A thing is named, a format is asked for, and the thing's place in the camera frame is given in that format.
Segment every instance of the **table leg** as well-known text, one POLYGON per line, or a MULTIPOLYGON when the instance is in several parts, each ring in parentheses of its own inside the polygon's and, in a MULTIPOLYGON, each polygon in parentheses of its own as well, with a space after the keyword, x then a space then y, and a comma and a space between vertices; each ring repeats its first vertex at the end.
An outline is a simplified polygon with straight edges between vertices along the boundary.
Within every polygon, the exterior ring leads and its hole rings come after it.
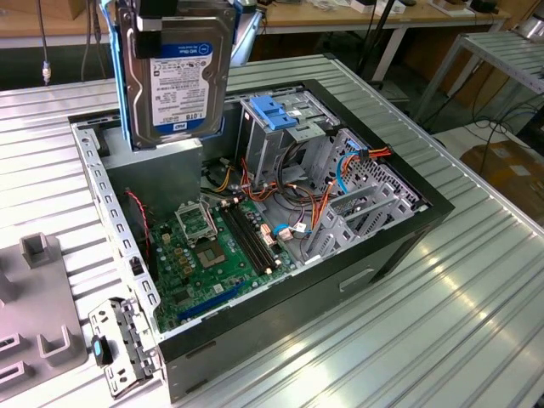
POLYGON ((391 61, 393 61, 394 55, 397 54, 397 49, 399 49, 400 42, 405 36, 406 30, 406 27, 400 27, 393 31, 393 35, 391 36, 391 39, 389 39, 388 46, 385 48, 385 52, 382 55, 382 59, 380 59, 380 63, 374 72, 372 81, 383 80, 389 66, 391 65, 391 61))
MULTIPOLYGON (((488 32, 497 32, 502 28, 503 25, 504 25, 504 21, 497 21, 495 24, 491 25, 488 32)), ((474 68, 476 68, 476 65, 478 64, 478 62, 479 62, 479 58, 473 55, 473 57, 468 61, 468 63, 465 65, 465 67, 461 71, 461 74, 459 75, 459 77, 451 86, 450 91, 448 92, 448 96, 453 95, 455 92, 459 90, 460 87, 462 87, 462 85, 465 83, 470 73, 474 71, 474 68)))
POLYGON ((440 68, 434 74, 433 79, 427 86, 427 89, 425 89, 425 92, 423 93, 419 102, 419 106, 417 107, 416 114, 413 116, 414 122, 419 122, 423 113, 427 110, 427 106, 431 101, 431 98, 444 80, 445 74, 448 73, 453 65, 453 62, 456 60, 459 51, 461 50, 461 41, 462 36, 457 36, 457 39, 453 42, 450 51, 448 51, 448 54, 446 54, 444 60, 442 61, 440 68))

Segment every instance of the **open computer tower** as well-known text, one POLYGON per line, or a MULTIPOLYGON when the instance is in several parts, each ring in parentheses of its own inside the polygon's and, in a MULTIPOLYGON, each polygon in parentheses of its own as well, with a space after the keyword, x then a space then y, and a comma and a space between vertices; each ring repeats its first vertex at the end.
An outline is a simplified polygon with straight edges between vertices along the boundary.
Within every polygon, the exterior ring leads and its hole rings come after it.
POLYGON ((229 94, 221 132, 154 150, 114 111, 71 122, 129 293, 89 316, 115 398, 154 371, 183 398, 381 280, 453 209, 316 81, 229 94))

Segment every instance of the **black ram slot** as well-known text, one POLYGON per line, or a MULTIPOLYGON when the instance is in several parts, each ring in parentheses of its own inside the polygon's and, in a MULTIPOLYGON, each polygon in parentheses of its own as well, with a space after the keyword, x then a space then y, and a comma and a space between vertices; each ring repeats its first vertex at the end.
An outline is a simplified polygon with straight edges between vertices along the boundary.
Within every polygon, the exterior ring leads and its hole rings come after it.
POLYGON ((253 265, 253 268, 257 271, 258 275, 264 274, 266 266, 262 263, 258 253, 252 248, 251 242, 247 239, 245 231, 240 229, 238 223, 235 221, 234 217, 230 213, 230 209, 226 208, 222 212, 222 217, 224 222, 229 227, 230 233, 235 237, 236 242, 240 245, 241 250, 249 258, 250 262, 253 265))
POLYGON ((246 231, 246 236, 250 239, 252 247, 254 247, 258 251, 259 257, 263 260, 266 266, 270 269, 275 269, 276 264, 274 263, 272 255, 270 255, 270 252, 268 248, 264 245, 264 242, 255 233, 254 227, 249 223, 245 214, 238 208, 235 208, 232 212, 232 216, 238 223, 238 226, 242 230, 246 231))

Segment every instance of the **motherboard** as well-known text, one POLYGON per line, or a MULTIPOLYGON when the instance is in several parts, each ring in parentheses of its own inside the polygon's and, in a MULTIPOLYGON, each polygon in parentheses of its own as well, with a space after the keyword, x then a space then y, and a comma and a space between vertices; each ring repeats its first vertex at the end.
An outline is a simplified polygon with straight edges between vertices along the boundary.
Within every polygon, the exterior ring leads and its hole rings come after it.
POLYGON ((296 268, 280 242, 264 240, 261 230, 266 223, 251 201, 243 201, 236 208, 213 207, 209 214, 217 229, 213 240, 189 243, 176 217, 150 229, 158 272, 155 285, 161 296, 156 310, 161 332, 296 268), (244 219, 235 220, 235 216, 244 219), (236 221, 247 228, 241 229, 236 221))

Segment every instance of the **ridged metal surface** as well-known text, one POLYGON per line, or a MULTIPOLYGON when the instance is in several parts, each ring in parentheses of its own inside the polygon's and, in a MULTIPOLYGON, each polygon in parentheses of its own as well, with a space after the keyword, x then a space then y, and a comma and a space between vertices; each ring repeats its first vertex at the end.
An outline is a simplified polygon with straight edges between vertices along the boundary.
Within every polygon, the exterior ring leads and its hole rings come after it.
POLYGON ((532 43, 510 31, 465 34, 458 41, 527 88, 538 94, 544 92, 544 44, 532 43))
MULTIPOLYGON (((180 405, 531 406, 544 390, 542 229, 475 180, 341 64, 320 56, 231 70, 229 90, 317 78, 455 205, 385 280, 180 405)), ((67 115, 116 107, 113 81, 0 93, 0 245, 41 230, 88 311, 124 294, 67 115)), ((165 406, 154 379, 115 404, 85 365, 5 406, 165 406)))

